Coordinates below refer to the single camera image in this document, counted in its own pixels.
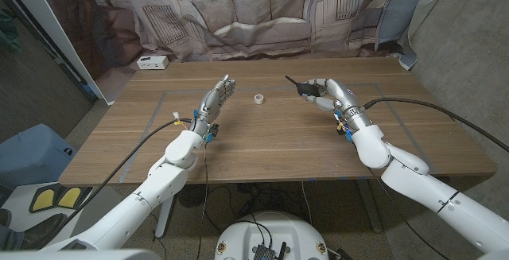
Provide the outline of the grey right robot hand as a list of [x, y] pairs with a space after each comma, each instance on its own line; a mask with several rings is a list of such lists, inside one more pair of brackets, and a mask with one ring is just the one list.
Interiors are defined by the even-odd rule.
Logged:
[[323, 111], [339, 111], [353, 130], [372, 125], [352, 91], [334, 79], [312, 79], [298, 83], [297, 92]]

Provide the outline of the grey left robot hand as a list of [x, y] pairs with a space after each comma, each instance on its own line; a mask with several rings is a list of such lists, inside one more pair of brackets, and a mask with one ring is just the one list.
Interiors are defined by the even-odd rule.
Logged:
[[221, 107], [235, 91], [235, 80], [225, 75], [201, 100], [197, 115], [192, 120], [190, 131], [203, 137], [220, 114]]

